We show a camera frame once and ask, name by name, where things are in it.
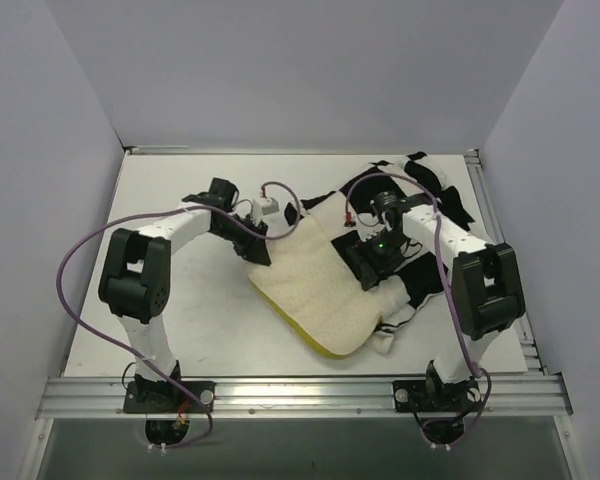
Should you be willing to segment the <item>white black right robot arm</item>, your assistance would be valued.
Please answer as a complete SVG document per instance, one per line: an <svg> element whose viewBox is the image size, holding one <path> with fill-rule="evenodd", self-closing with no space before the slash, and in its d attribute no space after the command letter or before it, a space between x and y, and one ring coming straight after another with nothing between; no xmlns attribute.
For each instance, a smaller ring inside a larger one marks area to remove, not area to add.
<svg viewBox="0 0 600 480"><path fill-rule="evenodd" d="M435 256L458 344L444 348L429 363L423 395L430 406L445 409L459 397L459 384L484 376L483 355L525 314L515 251L506 243L473 236L443 215L427 193L399 199L382 192L371 207L382 229L345 250L364 290L397 272L411 241Z"/></svg>

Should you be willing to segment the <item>cream quilted pillow yellow edge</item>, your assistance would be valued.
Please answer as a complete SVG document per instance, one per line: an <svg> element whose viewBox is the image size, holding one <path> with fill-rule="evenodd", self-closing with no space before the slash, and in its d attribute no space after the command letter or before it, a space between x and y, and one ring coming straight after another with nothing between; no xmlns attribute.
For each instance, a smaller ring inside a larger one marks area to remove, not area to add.
<svg viewBox="0 0 600 480"><path fill-rule="evenodd" d="M313 218L267 244L271 264L250 265L247 275L260 295L301 340L328 358L357 351L388 316L373 291L360 282Z"/></svg>

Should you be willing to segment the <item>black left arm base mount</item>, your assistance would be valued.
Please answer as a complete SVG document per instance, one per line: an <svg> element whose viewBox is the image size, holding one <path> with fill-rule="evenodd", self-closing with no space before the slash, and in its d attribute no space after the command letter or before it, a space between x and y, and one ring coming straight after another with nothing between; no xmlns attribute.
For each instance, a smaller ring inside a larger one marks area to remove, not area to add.
<svg viewBox="0 0 600 480"><path fill-rule="evenodd" d="M122 410L127 414L205 413L211 412L216 384L209 380L181 380L193 393L192 400L180 389L165 381L149 381L137 376L127 386Z"/></svg>

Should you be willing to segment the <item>black white checkered pillowcase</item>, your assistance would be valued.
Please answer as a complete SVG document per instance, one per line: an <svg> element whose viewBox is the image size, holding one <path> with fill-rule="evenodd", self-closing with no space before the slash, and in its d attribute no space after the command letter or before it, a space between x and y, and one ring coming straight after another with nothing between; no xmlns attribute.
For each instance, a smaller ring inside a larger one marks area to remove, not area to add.
<svg viewBox="0 0 600 480"><path fill-rule="evenodd" d="M347 357L363 345L386 354L402 330L447 287L453 257L471 237L457 187L424 152L373 161L343 184L288 203L297 228L276 246L283 276L277 314L316 352Z"/></svg>

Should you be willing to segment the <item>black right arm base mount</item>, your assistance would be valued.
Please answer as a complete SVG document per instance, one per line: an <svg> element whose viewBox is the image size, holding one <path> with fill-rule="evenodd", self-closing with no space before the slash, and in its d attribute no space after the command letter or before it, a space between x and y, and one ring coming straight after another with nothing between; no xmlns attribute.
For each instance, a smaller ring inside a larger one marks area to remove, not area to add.
<svg viewBox="0 0 600 480"><path fill-rule="evenodd" d="M482 400L474 379L441 387L423 379L396 380L392 390L394 409L400 413L469 413Z"/></svg>

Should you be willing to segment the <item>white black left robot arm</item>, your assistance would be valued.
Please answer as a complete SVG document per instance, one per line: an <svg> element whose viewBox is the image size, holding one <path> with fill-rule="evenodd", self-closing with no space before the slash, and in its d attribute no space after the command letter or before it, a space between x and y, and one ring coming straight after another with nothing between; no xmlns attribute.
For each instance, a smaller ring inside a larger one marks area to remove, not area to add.
<svg viewBox="0 0 600 480"><path fill-rule="evenodd" d="M98 296L118 318L134 350L137 392L160 411L173 410L182 399L180 366L163 320L174 254L209 233L230 242L243 260L271 264L262 209L237 214L237 196L233 183L214 178L208 191L182 198L176 214L136 230L119 228L110 236Z"/></svg>

